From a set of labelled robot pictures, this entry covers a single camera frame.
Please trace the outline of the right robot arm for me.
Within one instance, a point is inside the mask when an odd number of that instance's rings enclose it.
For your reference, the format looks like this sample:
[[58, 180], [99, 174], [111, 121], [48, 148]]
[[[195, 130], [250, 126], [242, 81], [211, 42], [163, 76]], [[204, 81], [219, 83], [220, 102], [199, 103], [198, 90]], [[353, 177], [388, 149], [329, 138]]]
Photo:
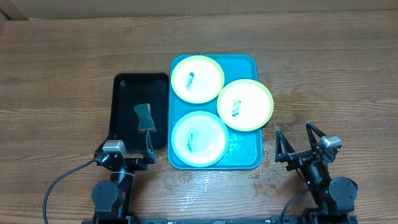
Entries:
[[[282, 131], [275, 132], [275, 161], [287, 163], [286, 170], [295, 170], [306, 183], [307, 189], [293, 197], [272, 223], [336, 223], [354, 224], [358, 220], [350, 215], [354, 211], [358, 185], [347, 177], [330, 177], [331, 164], [342, 147], [337, 135], [327, 135], [311, 122], [306, 125], [310, 150], [297, 153]], [[315, 208], [305, 208], [301, 215], [287, 216], [286, 211], [298, 198], [311, 193]]]

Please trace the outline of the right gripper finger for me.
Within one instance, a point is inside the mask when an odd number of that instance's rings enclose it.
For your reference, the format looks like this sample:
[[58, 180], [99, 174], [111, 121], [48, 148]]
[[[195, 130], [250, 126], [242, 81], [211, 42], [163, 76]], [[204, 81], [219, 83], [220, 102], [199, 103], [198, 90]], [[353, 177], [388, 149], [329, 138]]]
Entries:
[[275, 161], [276, 162], [287, 162], [292, 159], [292, 156], [296, 155], [295, 150], [290, 145], [288, 140], [285, 138], [281, 130], [275, 132], [276, 150], [275, 150]]
[[310, 142], [310, 146], [311, 146], [312, 149], [316, 149], [317, 146], [318, 146], [318, 141], [316, 140], [314, 134], [316, 134], [320, 138], [326, 136], [326, 134], [323, 133], [322, 131], [320, 131], [311, 122], [307, 122], [305, 127], [306, 127], [306, 130], [307, 130], [307, 135], [308, 135], [308, 140]]

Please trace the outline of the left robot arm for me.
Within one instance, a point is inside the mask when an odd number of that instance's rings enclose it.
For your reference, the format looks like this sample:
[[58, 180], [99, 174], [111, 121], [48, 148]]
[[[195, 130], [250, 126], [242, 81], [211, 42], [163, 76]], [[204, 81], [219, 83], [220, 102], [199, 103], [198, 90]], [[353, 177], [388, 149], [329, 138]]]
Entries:
[[107, 140], [96, 150], [94, 161], [111, 171], [108, 180], [98, 182], [91, 198], [95, 205], [93, 223], [140, 223], [137, 215], [130, 211], [132, 187], [136, 171], [147, 170], [155, 163], [155, 152], [150, 131], [142, 134], [144, 142], [140, 149], [141, 158], [127, 158], [127, 149], [122, 140]]

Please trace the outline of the white plate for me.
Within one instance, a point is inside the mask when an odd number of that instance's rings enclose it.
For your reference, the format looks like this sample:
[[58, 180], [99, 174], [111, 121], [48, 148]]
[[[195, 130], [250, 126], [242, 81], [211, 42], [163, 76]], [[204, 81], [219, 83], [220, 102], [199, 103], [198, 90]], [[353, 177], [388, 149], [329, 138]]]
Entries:
[[203, 168], [220, 161], [229, 144], [224, 122], [207, 111], [194, 111], [182, 116], [172, 129], [171, 145], [176, 156], [186, 165]]

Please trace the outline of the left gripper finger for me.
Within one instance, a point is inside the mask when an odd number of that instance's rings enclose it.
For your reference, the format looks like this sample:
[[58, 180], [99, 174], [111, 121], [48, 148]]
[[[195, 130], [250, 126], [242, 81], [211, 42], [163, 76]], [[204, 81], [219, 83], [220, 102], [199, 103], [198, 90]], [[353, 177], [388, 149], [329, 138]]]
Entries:
[[144, 156], [153, 156], [154, 155], [154, 149], [152, 147], [152, 142], [151, 142], [151, 139], [150, 139], [150, 132], [149, 132], [148, 129], [145, 130], [145, 135], [146, 135], [146, 138], [145, 138], [145, 146], [144, 146], [144, 149], [143, 149], [143, 155]]
[[108, 142], [108, 141], [113, 141], [115, 140], [115, 134], [109, 133], [106, 139], [102, 143], [102, 147]]

